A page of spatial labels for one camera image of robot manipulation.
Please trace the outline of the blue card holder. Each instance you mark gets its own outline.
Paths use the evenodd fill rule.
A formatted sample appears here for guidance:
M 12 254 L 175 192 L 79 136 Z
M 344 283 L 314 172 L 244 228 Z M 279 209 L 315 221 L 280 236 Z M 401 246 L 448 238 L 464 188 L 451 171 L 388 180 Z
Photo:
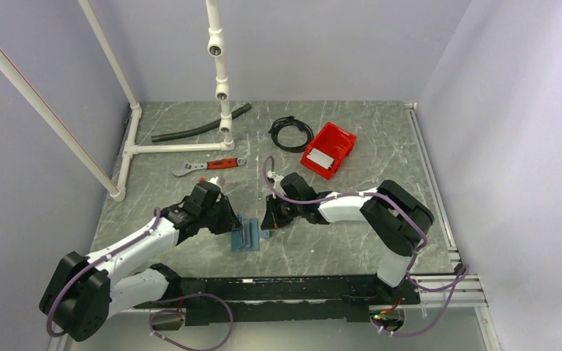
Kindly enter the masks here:
M 246 218 L 238 215 L 242 228 L 231 233 L 232 252 L 256 252 L 261 248 L 260 240 L 269 238 L 270 231 L 262 230 L 256 218 Z

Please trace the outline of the red plastic bin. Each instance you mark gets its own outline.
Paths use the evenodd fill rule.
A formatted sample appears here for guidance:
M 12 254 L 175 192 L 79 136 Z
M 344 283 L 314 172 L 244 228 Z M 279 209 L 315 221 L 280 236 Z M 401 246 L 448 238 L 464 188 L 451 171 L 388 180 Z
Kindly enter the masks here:
M 347 132 L 332 122 L 326 122 L 320 132 L 307 145 L 300 164 L 326 180 L 331 180 L 339 170 L 343 160 L 352 152 L 356 140 L 357 136 L 354 134 Z M 311 163 L 307 160 L 307 154 L 312 148 L 316 148 L 334 158 L 332 169 L 322 171 L 311 169 Z

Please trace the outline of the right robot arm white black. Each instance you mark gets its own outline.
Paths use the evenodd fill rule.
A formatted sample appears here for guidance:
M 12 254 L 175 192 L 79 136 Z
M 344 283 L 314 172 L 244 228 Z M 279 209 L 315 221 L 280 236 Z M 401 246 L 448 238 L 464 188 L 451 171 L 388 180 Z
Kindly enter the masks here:
M 392 180 L 362 192 L 340 193 L 316 192 L 298 173 L 266 171 L 263 179 L 271 194 L 262 230 L 287 227 L 298 217 L 319 225 L 365 222 L 386 247 L 373 286 L 375 297 L 392 303 L 401 296 L 401 283 L 435 221 L 425 205 Z

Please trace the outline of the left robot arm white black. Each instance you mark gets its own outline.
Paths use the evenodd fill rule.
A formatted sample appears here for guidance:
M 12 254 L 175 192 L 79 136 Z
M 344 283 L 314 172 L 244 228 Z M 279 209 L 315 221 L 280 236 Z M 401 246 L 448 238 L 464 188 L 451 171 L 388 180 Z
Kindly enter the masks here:
M 202 229 L 215 235 L 240 230 L 223 183 L 220 176 L 202 178 L 180 202 L 155 208 L 151 220 L 126 238 L 88 254 L 73 251 L 63 256 L 39 304 L 48 335 L 84 341 L 108 318 L 131 307 L 148 302 L 170 307 L 205 296 L 162 263 L 133 271 Z

